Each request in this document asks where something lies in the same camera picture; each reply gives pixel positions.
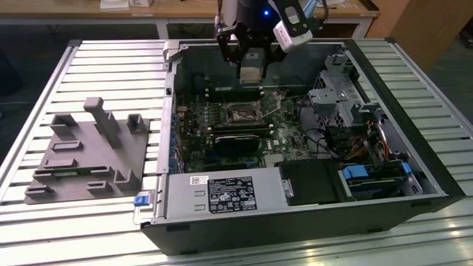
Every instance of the motherboard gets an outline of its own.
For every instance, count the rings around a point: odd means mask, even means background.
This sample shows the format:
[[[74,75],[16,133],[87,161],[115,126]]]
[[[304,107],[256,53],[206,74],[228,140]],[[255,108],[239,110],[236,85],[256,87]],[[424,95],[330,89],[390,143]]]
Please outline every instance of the motherboard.
[[[284,88],[210,88],[176,107],[184,172],[274,167],[310,158],[298,122],[299,95]]]

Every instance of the cardboard box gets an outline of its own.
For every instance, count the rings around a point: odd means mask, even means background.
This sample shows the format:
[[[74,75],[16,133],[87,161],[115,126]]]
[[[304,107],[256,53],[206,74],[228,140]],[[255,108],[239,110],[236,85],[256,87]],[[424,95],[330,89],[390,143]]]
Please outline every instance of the cardboard box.
[[[154,0],[130,0],[134,7],[150,7]]]

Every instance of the sticker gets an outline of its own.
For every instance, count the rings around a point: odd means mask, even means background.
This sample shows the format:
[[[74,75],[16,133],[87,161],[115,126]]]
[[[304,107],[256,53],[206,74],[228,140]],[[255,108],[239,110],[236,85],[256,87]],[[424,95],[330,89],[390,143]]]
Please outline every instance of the sticker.
[[[192,185],[206,185],[208,180],[208,176],[192,176],[191,184]]]
[[[132,17],[152,17],[154,14],[132,14]]]
[[[258,209],[251,176],[206,180],[206,182],[210,212],[242,212]]]

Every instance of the white table leg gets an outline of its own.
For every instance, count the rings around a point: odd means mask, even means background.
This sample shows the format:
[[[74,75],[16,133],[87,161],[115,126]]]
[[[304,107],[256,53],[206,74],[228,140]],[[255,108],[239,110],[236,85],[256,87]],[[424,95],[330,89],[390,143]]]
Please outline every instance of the white table leg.
[[[360,23],[356,26],[352,38],[354,39],[363,39],[367,36],[371,23],[374,22],[374,18],[363,18],[360,19]]]
[[[170,39],[168,24],[170,20],[167,18],[156,19],[156,28],[160,39]]]

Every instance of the robotic arm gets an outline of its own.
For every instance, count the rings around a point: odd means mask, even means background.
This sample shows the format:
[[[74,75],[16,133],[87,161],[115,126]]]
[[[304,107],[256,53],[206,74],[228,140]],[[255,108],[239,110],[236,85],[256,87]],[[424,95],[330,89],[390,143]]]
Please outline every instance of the robotic arm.
[[[312,40],[324,19],[312,17],[316,0],[308,0],[303,9],[298,0],[219,0],[215,18],[216,36],[224,60],[236,64],[240,78],[242,61],[250,48],[263,48],[266,59],[262,78],[267,77],[271,63],[282,62],[287,53]],[[230,45],[232,34],[238,45]],[[278,40],[279,46],[272,49]]]

